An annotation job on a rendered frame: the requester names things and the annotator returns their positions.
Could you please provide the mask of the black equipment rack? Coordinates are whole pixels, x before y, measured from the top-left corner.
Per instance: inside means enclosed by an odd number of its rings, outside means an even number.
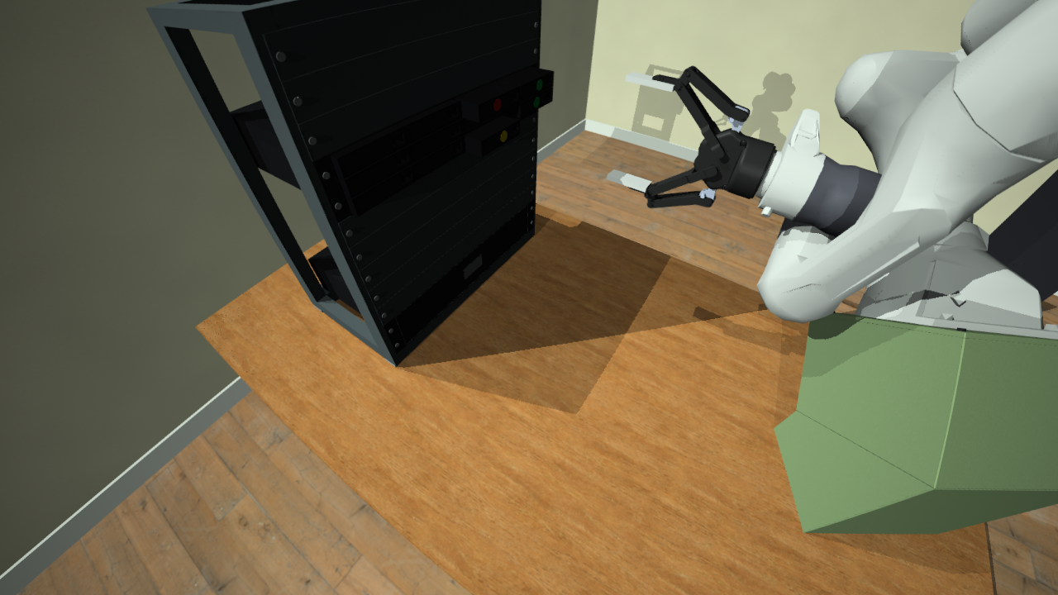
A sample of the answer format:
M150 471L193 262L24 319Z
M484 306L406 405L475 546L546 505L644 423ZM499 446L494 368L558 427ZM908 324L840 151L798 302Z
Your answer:
M394 368L533 237L541 0L145 10L307 298ZM259 102L229 112L189 29L233 34ZM311 259L258 167L305 195Z

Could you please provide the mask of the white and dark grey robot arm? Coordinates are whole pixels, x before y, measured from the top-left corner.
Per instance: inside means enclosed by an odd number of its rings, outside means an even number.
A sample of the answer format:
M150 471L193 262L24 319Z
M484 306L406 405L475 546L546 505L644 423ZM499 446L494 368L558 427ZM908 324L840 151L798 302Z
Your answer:
M867 287L855 315L1058 340L1037 288L974 226L1058 158L1058 0L975 0L960 46L844 71L836 109L879 174L820 152L820 114L798 116L755 194L763 217L785 217L758 282L772 315L823 319Z

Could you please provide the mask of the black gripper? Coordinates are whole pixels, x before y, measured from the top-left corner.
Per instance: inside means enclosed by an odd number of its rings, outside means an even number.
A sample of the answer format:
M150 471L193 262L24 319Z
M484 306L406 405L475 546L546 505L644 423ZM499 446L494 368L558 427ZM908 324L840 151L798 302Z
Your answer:
M704 140L698 148L698 158L694 160L694 167L691 170L651 184L651 181L634 176L634 174L614 169L606 176L607 180L628 186L632 191L644 193L649 201L647 208L711 208L717 199L715 196L717 190L735 193L743 198L755 198L758 188L770 166L772 155L777 152L777 146L767 140L759 140L740 132L741 126L751 114L751 110L727 97L719 87L706 78L703 71L698 70L695 65L690 65L685 69L683 75L679 79L669 78L669 76L661 74L650 76L632 72L625 76L625 80L645 84L645 86L669 92L676 91L678 97L683 100L691 116L698 123ZM719 131L717 123L712 121L712 118L706 112L703 102L692 90L690 84L703 92L704 97L717 106L719 112L724 112L728 116L732 128L729 128L728 131ZM685 193L663 193L699 180L703 180L709 188Z

